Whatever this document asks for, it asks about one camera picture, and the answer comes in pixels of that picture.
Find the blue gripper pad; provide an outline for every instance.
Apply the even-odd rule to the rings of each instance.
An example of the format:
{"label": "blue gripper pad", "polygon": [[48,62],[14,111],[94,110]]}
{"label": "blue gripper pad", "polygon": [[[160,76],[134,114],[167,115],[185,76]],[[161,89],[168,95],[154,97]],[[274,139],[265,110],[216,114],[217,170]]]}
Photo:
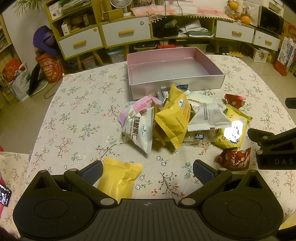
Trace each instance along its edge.
{"label": "blue gripper pad", "polygon": [[90,168],[80,170],[81,178],[93,185],[103,174],[103,164],[96,161]]}
{"label": "blue gripper pad", "polygon": [[218,172],[203,161],[195,160],[193,163],[193,174],[204,185],[216,177]]}

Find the tiled floor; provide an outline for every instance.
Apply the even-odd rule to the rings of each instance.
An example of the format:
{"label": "tiled floor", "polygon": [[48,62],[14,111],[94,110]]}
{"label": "tiled floor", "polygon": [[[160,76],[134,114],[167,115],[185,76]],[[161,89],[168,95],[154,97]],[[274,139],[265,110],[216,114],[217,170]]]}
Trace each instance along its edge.
{"label": "tiled floor", "polygon": [[[291,73],[282,77],[269,63],[256,63],[246,56],[243,61],[264,80],[284,106],[287,97],[296,97],[296,77]],[[59,84],[46,96],[55,93]],[[0,145],[5,151],[28,154],[33,151],[39,129],[52,99],[52,97],[45,99],[44,94],[53,85],[48,84],[42,92],[24,102],[13,105],[6,103],[0,111]],[[296,122],[296,110],[287,109],[287,111]]]}
{"label": "tiled floor", "polygon": [[44,98],[54,94],[61,84],[48,84],[38,94],[23,102],[10,105],[6,102],[0,111],[0,146],[4,151],[27,153],[33,151],[36,138],[45,117],[51,99]]}

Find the screw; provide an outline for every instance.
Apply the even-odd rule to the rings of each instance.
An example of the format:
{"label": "screw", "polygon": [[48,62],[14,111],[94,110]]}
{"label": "screw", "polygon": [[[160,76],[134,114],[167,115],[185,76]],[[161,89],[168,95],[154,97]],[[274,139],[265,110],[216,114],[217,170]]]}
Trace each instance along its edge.
{"label": "screw", "polygon": [[193,205],[195,203],[195,200],[192,198],[184,198],[181,200],[181,203],[187,206]]}
{"label": "screw", "polygon": [[101,200],[101,204],[103,205],[112,205],[113,203],[115,203],[115,201],[112,198],[104,198]]}

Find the orange fruit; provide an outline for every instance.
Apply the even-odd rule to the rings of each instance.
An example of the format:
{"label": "orange fruit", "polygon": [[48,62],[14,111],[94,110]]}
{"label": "orange fruit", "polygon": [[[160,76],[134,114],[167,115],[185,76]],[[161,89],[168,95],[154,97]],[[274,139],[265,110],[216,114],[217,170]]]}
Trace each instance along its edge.
{"label": "orange fruit", "polygon": [[230,1],[228,3],[228,6],[231,8],[231,9],[234,9],[234,10],[237,10],[238,9],[238,4],[235,2],[235,1]]}
{"label": "orange fruit", "polygon": [[242,21],[242,23],[248,24],[248,25],[251,23],[251,20],[248,16],[242,16],[241,21]]}

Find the table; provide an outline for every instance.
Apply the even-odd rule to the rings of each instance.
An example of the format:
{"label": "table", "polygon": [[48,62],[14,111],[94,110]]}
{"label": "table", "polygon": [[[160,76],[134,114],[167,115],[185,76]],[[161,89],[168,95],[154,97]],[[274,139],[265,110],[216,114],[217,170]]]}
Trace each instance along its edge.
{"label": "table", "polygon": [[[224,107],[226,93],[245,96],[242,112],[252,116],[248,128],[275,134],[295,125],[278,98],[262,79],[235,57],[208,56],[225,73],[221,89],[199,91],[215,97]],[[120,144],[121,126],[117,116],[134,101],[130,96],[126,62],[111,64],[64,76],[44,118],[27,166],[30,181],[39,170],[62,174],[70,168],[82,169],[108,156],[118,161],[143,164],[134,184],[133,198],[180,198],[202,186],[193,175],[192,164],[201,159],[215,169],[214,160],[222,149],[210,143],[199,146],[161,147],[154,142],[146,155],[132,142]],[[245,137],[242,149],[252,147],[250,168],[258,169],[256,143]],[[296,171],[259,170],[283,207],[284,219],[296,208]]]}

